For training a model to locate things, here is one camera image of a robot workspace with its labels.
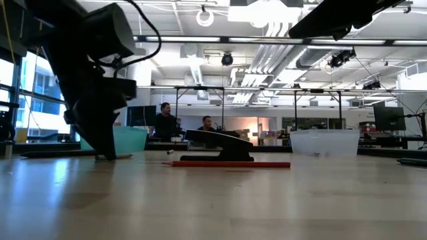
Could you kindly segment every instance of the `person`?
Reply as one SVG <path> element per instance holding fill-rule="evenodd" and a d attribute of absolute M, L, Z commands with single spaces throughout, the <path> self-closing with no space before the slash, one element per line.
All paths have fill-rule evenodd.
<path fill-rule="evenodd" d="M 176 129 L 176 119 L 171 115 L 171 105 L 169 103 L 162 103 L 160 110 L 161 113 L 155 116 L 155 126 L 149 128 L 149 136 L 158 137 L 161 141 L 169 142 Z"/>
<path fill-rule="evenodd" d="M 199 127 L 197 130 L 200 130 L 200 131 L 216 131 L 212 127 L 212 118 L 211 118 L 211 116 L 205 116 L 205 117 L 203 117 L 202 121 L 203 121 L 203 126 Z"/>

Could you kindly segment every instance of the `table surface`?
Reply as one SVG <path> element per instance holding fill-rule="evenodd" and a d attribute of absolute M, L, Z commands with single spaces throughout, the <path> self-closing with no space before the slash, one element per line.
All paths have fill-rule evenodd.
<path fill-rule="evenodd" d="M 161 164 L 182 154 L 0 160 L 0 239 L 427 239 L 427 169 L 291 153 L 251 153 L 291 169 Z"/>

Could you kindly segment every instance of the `security camera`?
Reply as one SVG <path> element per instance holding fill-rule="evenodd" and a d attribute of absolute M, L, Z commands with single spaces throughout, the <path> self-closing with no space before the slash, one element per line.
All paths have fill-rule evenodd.
<path fill-rule="evenodd" d="M 223 66 L 230 66 L 233 64 L 233 57 L 231 53 L 224 53 L 224 56 L 222 57 L 221 63 Z"/>

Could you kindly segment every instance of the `ceiling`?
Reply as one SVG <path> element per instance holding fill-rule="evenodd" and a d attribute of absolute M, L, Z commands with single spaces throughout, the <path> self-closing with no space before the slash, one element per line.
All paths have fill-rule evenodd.
<path fill-rule="evenodd" d="M 93 11 L 109 2 L 98 0 L 79 0 L 88 10 Z M 147 18 L 159 30 L 161 35 L 209 35 L 209 36 L 265 36 L 268 27 L 252 27 L 246 22 L 228 21 L 228 9 L 230 1 L 216 1 L 212 6 L 203 1 L 192 1 L 192 5 L 185 1 L 167 1 L 159 4 L 158 1 L 144 1 L 140 4 Z M 405 8 L 396 8 L 389 12 L 381 13 L 377 18 L 363 30 L 356 32 L 352 37 L 370 39 L 427 39 L 427 1 L 413 0 L 412 12 L 403 14 Z M 201 4 L 206 3 L 206 9 L 216 11 L 213 13 L 214 20 L 209 27 L 202 27 L 196 21 L 197 12 Z M 127 3 L 121 3 L 127 20 L 134 35 L 154 35 L 149 26 L 141 21 L 137 11 Z M 154 71 L 152 79 L 157 85 L 184 84 L 187 75 L 191 75 L 192 69 L 185 61 L 180 59 L 182 44 L 163 44 L 159 54 L 151 62 Z M 151 53 L 157 47 L 156 43 L 137 44 Z M 202 49 L 201 56 L 204 58 L 200 65 L 203 76 L 226 76 L 230 77 L 233 68 L 247 69 L 259 54 L 261 45 L 225 45 L 225 44 L 199 44 Z M 355 82 L 369 78 L 371 74 L 379 74 L 380 80 L 385 87 L 395 87 L 396 73 L 403 71 L 405 67 L 413 65 L 416 61 L 427 59 L 427 48 L 425 47 L 355 47 L 360 62 L 353 59 L 339 69 L 331 69 L 326 66 L 328 58 L 322 59 L 301 77 L 304 81 L 298 81 L 302 87 L 336 87 L 336 88 L 361 88 L 355 86 Z M 231 52 L 234 64 L 223 67 L 222 55 Z"/>

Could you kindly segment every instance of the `clear plastic bin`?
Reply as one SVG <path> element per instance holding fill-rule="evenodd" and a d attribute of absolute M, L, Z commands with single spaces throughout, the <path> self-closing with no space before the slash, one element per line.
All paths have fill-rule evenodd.
<path fill-rule="evenodd" d="M 356 156 L 359 130 L 311 129 L 290 133 L 292 152 L 311 156 Z"/>

